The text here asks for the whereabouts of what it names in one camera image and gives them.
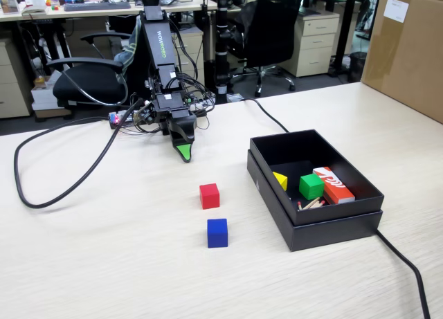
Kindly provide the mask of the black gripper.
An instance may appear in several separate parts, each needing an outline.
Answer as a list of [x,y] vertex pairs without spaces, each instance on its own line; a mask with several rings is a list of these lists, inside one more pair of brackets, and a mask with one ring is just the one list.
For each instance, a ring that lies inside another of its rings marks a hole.
[[158,94],[152,101],[154,122],[164,124],[172,146],[185,163],[192,159],[197,117],[184,105],[181,93]]

